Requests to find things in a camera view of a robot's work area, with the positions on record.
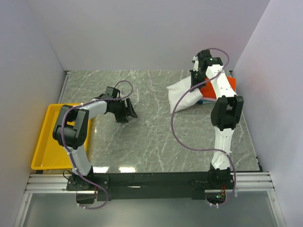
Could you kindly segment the white t shirt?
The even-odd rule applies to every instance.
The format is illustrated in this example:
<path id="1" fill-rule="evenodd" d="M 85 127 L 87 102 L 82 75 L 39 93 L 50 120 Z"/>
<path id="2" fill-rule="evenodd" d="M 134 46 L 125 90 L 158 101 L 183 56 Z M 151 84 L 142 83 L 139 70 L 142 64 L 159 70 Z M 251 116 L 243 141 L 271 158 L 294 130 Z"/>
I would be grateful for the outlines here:
<path id="1" fill-rule="evenodd" d="M 173 112 L 173 109 L 175 108 L 177 101 L 190 88 L 191 88 L 190 76 L 167 87 L 169 104 L 170 104 L 170 113 Z M 202 97 L 203 97 L 202 93 L 198 88 L 196 88 L 194 91 L 189 92 L 184 96 L 184 98 L 178 104 L 175 112 L 191 107 L 192 105 L 196 104 Z"/>

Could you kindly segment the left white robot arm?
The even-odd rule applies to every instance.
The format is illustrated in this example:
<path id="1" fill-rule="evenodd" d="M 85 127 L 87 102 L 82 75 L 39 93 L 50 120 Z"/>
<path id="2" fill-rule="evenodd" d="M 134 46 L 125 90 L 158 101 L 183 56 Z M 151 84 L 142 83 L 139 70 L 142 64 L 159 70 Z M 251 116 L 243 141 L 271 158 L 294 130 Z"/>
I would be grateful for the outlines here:
<path id="1" fill-rule="evenodd" d="M 119 89 L 107 87 L 105 93 L 87 103 L 63 105 L 53 129 L 53 139 L 69 156 L 73 179 L 84 190 L 91 189 L 95 183 L 93 167 L 84 147 L 88 123 L 90 119 L 107 113 L 113 114 L 117 123 L 128 123 L 128 117 L 138 117 L 130 98 L 124 99 L 120 97 Z"/>

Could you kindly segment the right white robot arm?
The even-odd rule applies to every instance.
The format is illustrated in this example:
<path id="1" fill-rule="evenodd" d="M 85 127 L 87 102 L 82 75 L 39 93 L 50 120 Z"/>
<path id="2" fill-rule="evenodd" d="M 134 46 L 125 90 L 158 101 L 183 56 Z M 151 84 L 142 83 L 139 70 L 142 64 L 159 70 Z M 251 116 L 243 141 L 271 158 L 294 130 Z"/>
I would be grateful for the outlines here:
<path id="1" fill-rule="evenodd" d="M 229 154 L 236 125 L 239 123 L 244 104 L 224 72 L 219 57 L 213 57 L 209 49 L 200 51 L 192 60 L 190 90 L 202 89 L 207 83 L 213 89 L 216 102 L 211 112 L 211 123 L 215 129 L 215 153 L 211 161 L 208 184 L 218 189 L 226 182 L 232 182 Z"/>

